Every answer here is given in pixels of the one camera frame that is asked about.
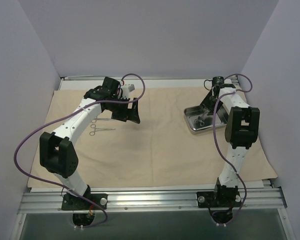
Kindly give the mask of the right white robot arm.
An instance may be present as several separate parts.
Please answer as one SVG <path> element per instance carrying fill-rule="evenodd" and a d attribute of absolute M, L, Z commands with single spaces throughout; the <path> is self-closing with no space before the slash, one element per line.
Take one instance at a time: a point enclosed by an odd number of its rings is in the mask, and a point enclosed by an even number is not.
<path fill-rule="evenodd" d="M 212 116 L 214 143 L 225 161 L 212 193 L 213 203 L 220 207 L 230 201 L 240 201 L 238 183 L 242 179 L 239 172 L 249 148 L 257 141 L 259 132 L 259 108 L 247 104 L 238 92 L 243 93 L 244 90 L 227 83 L 222 76 L 215 76 L 211 80 L 211 90 L 201 102 L 203 108 Z M 221 153 L 216 136 L 216 115 L 221 107 L 228 111 L 224 132 L 225 141 L 228 143 L 226 156 Z"/>

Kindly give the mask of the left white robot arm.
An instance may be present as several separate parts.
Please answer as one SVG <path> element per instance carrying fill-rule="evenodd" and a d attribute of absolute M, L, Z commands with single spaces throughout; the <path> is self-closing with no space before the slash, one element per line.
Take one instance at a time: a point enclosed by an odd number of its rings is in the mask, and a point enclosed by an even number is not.
<path fill-rule="evenodd" d="M 80 210 L 90 206 L 91 197 L 88 184 L 77 170 L 76 142 L 91 121 L 105 110 L 111 112 L 114 120 L 139 124 L 139 99 L 130 97 L 134 90 L 133 84 L 105 77 L 102 85 L 84 94 L 76 110 L 64 123 L 51 133 L 43 132 L 40 136 L 40 165 L 61 181 L 63 188 L 74 196 L 72 202 Z"/>

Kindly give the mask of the stainless steel instrument tray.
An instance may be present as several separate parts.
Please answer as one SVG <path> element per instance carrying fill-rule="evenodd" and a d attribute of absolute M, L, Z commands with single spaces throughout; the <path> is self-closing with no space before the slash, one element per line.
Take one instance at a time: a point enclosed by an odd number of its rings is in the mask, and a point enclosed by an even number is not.
<path fill-rule="evenodd" d="M 192 134 L 201 134 L 213 130 L 213 112 L 207 108 L 201 105 L 187 107 L 184 109 L 183 115 Z M 228 116 L 226 109 L 221 106 L 216 112 L 215 128 L 225 127 Z"/>

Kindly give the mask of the steel surgical scissors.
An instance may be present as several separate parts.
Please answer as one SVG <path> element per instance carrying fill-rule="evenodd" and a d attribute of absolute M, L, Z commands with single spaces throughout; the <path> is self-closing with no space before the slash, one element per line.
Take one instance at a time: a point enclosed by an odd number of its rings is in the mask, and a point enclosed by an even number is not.
<path fill-rule="evenodd" d="M 112 118 L 102 118 L 102 117 L 95 117 L 91 123 L 95 124 L 97 121 L 113 121 L 114 119 Z"/>

